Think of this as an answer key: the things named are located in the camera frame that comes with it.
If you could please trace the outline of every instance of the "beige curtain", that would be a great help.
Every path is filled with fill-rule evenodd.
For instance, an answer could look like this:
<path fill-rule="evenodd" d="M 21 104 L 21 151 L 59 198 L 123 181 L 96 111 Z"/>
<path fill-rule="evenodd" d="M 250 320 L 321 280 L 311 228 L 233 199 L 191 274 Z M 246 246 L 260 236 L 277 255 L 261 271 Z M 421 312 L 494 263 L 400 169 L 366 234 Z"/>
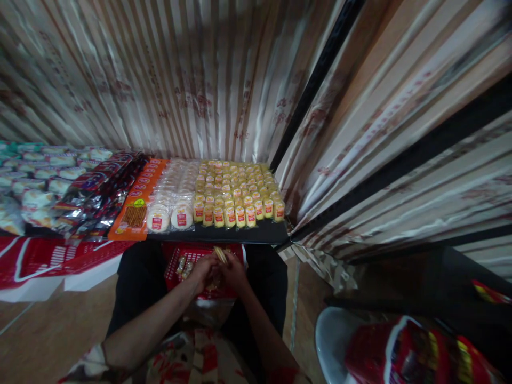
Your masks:
<path fill-rule="evenodd" d="M 510 72 L 505 10 L 500 0 L 367 2 L 277 171 L 296 228 Z M 508 113 L 301 244 L 332 281 L 337 259 L 510 223 L 511 196 Z"/>
<path fill-rule="evenodd" d="M 342 0 L 5 0 L 0 136 L 266 161 Z"/>

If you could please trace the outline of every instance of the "wooden floor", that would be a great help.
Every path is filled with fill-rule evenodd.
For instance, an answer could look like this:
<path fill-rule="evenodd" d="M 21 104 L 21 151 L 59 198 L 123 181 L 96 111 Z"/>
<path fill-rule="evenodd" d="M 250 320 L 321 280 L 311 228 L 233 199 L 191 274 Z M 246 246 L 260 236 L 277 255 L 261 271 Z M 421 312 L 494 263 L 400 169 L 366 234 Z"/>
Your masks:
<path fill-rule="evenodd" d="M 289 290 L 283 340 L 312 382 L 325 383 L 314 330 L 322 299 L 332 290 L 306 263 L 292 258 L 286 264 Z M 0 329 L 14 321 L 0 334 L 0 381 L 55 383 L 66 374 L 90 346 L 104 339 L 116 281 L 112 276 L 88 292 L 60 289 L 46 302 L 0 302 Z"/>

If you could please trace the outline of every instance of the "person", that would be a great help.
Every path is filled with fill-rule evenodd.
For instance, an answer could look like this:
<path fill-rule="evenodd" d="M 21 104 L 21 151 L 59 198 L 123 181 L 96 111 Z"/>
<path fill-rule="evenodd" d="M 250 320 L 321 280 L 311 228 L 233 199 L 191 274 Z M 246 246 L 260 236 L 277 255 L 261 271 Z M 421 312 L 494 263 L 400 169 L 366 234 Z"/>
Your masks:
<path fill-rule="evenodd" d="M 162 244 L 135 243 L 121 257 L 107 336 L 60 383 L 311 383 L 282 340 L 286 264 L 270 246 L 246 245 L 247 272 L 230 252 L 199 259 L 167 292 Z M 220 331 L 180 329 L 179 319 L 221 273 L 238 295 Z"/>

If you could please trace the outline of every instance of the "red basket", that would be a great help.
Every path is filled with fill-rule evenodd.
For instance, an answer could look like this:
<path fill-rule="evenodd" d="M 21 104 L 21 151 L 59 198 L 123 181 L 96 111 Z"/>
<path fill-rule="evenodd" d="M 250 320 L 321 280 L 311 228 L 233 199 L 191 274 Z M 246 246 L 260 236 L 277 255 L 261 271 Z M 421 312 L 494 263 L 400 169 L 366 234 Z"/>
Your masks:
<path fill-rule="evenodd" d="M 242 244 L 189 244 L 180 243 L 175 245 L 172 256 L 165 270 L 165 282 L 167 289 L 170 291 L 183 281 L 181 275 L 176 273 L 178 262 L 181 257 L 185 257 L 187 262 L 196 263 L 201 257 L 213 253 L 213 246 L 216 245 L 222 249 L 230 249 L 235 257 L 238 257 L 246 266 L 245 248 Z M 219 300 L 219 299 L 236 299 L 237 294 L 230 287 L 224 286 L 221 289 L 213 291 L 203 291 L 197 298 L 198 300 Z"/>

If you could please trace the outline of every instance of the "curtain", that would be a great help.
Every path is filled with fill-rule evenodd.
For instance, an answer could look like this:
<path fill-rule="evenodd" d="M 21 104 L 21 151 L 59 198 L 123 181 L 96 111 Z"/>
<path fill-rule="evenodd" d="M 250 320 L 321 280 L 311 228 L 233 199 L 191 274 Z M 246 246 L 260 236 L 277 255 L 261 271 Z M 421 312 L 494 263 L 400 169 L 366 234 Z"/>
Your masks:
<path fill-rule="evenodd" d="M 506 6 L 366 3 L 277 170 L 295 230 L 511 71 Z M 332 282 L 338 260 L 511 219 L 507 113 L 300 244 Z M 500 251 L 512 259 L 510 246 Z M 468 255 L 478 260 L 476 251 Z"/>
<path fill-rule="evenodd" d="M 266 161 L 342 3 L 2 1 L 0 136 Z"/>

